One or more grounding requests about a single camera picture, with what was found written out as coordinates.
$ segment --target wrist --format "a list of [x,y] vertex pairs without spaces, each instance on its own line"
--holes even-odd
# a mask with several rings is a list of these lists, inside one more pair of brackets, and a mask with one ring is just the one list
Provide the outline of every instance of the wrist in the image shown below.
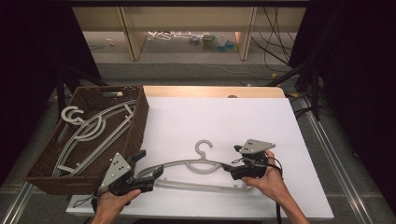
[[115,223],[116,217],[109,217],[109,216],[101,216],[100,214],[96,214],[93,218],[91,224],[112,224]]

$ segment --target small object on shelf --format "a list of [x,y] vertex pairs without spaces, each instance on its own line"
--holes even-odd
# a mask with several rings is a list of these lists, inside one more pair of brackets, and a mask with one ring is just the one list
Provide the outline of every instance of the small object on shelf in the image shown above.
[[233,42],[228,41],[225,43],[225,48],[226,49],[233,49]]
[[224,52],[225,51],[225,43],[227,43],[227,39],[224,36],[219,36],[218,37],[218,47],[217,50],[219,52]]
[[216,37],[213,35],[203,35],[202,42],[204,43],[204,48],[211,49],[214,46]]
[[191,45],[199,45],[199,37],[198,37],[198,35],[191,35],[190,37],[189,37],[189,43],[191,44]]

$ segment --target hanger hook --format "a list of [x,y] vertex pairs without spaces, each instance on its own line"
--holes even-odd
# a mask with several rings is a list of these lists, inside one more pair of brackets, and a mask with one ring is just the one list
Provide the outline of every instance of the hanger hook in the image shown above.
[[205,139],[199,140],[199,141],[195,144],[195,151],[196,151],[198,154],[200,154],[200,155],[201,155],[201,159],[204,160],[205,157],[206,157],[206,154],[205,154],[204,151],[202,151],[201,149],[199,149],[199,146],[200,146],[202,143],[207,143],[210,147],[213,147],[213,144],[212,144],[209,140],[205,140]]

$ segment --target hand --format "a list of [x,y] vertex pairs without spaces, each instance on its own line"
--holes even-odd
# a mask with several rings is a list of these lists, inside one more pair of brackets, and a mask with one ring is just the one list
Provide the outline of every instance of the hand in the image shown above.
[[94,224],[115,223],[117,215],[122,211],[125,204],[139,196],[140,189],[135,189],[123,196],[115,196],[111,192],[103,193],[98,201],[96,215],[92,221]]
[[[274,153],[270,150],[265,150],[265,154],[268,156],[268,163],[275,165]],[[242,181],[248,186],[259,189],[268,198],[279,203],[291,223],[309,223],[303,211],[291,196],[285,182],[283,182],[282,176],[276,168],[267,166],[265,175],[262,178],[256,179],[245,176],[242,177]]]
[[[268,157],[268,163],[276,165],[275,160],[273,159],[275,157],[274,153],[270,150],[265,150],[265,154]],[[280,172],[276,168],[267,166],[266,169],[265,175],[262,178],[257,179],[252,177],[243,177],[242,181],[249,186],[259,189],[268,198],[276,201],[277,203],[282,203],[282,201],[291,196],[288,188],[283,182]]]

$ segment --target floor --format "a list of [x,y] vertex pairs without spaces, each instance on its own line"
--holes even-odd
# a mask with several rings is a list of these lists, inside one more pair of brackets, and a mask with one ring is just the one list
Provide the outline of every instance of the floor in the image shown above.
[[[193,46],[189,39],[174,37],[167,40],[154,38],[146,40],[144,51],[138,61],[130,60],[123,34],[120,33],[85,33],[87,42],[92,50],[103,81],[111,85],[206,85],[206,86],[262,86],[282,76],[290,68],[279,59],[270,56],[251,43],[246,61],[239,60],[235,49],[218,52],[215,49],[203,49],[201,45]],[[212,33],[225,36],[234,42],[233,34]],[[254,34],[254,39],[265,48],[270,34]],[[292,48],[295,34],[281,34],[282,45]],[[273,36],[273,44],[280,45]],[[283,61],[288,58],[282,48],[268,45],[268,50]],[[294,95],[293,85],[297,77],[292,77],[282,83],[280,87],[285,93]],[[290,104],[296,111],[296,119],[306,142],[311,159],[317,170],[318,177],[326,193],[334,213],[334,219],[312,223],[396,223],[393,215],[381,193],[359,160],[353,154],[337,118],[332,115],[331,108],[326,103],[326,93],[320,85],[319,110],[320,122],[313,119],[311,112],[300,110],[309,106],[309,90],[299,92],[298,97],[290,97]],[[50,138],[57,120],[57,98],[55,93],[49,98],[48,107],[44,111],[36,132],[31,136],[30,143],[21,153],[8,179],[0,188],[0,217],[3,223],[84,223],[85,217],[75,217],[67,214],[66,196],[53,196],[34,189],[33,194],[26,200],[27,204],[20,206],[19,213],[12,218],[6,217],[7,210],[12,208],[24,184],[23,177],[30,169],[40,150],[44,148]],[[327,136],[328,142],[323,143],[318,134],[318,126]],[[331,155],[336,155],[338,163],[334,167]],[[350,196],[346,186],[356,191]],[[361,215],[353,205],[354,199],[360,199],[367,214]],[[132,223],[126,217],[120,217],[118,223]],[[187,221],[187,220],[147,220],[140,219],[135,223],[239,223],[231,221]],[[264,223],[276,223],[275,220]]]

